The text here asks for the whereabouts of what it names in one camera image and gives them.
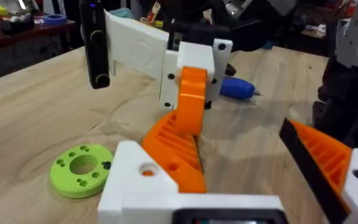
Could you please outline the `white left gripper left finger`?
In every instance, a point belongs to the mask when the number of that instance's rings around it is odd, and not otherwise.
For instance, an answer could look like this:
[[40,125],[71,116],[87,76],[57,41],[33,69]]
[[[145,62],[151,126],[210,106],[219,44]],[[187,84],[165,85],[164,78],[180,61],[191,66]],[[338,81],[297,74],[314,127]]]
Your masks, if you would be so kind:
[[171,223],[172,209],[158,199],[178,184],[135,141],[118,144],[98,205],[99,223]]

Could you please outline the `orange white left gripper right finger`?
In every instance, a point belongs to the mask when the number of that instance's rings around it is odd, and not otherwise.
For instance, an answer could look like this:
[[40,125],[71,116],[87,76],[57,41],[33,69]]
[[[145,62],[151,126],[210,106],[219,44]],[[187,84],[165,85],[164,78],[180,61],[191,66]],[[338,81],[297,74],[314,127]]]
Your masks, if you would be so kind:
[[358,148],[285,118],[279,136],[324,213],[324,223],[358,223]]

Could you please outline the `finger of the orange white right gripper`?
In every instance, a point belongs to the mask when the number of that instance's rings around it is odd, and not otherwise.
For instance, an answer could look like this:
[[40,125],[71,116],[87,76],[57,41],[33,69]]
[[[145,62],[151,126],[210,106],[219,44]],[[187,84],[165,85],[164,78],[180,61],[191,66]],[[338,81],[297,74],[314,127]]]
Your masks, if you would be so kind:
[[178,50],[165,51],[159,101],[176,116],[176,132],[200,134],[205,104],[219,96],[231,50],[231,40],[214,39],[211,45],[182,41]]

